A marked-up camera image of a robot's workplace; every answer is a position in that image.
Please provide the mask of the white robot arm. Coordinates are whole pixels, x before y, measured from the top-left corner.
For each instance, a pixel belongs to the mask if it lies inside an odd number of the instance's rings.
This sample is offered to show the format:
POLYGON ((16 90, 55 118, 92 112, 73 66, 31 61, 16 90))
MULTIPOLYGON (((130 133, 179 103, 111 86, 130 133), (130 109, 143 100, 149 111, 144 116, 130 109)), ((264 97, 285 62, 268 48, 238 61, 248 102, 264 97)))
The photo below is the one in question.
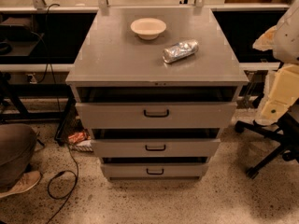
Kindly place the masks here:
POLYGON ((276 72, 268 72, 255 116, 258 124, 270 125, 299 99, 299 0, 252 46, 261 51, 271 49, 274 58, 282 62, 276 72))

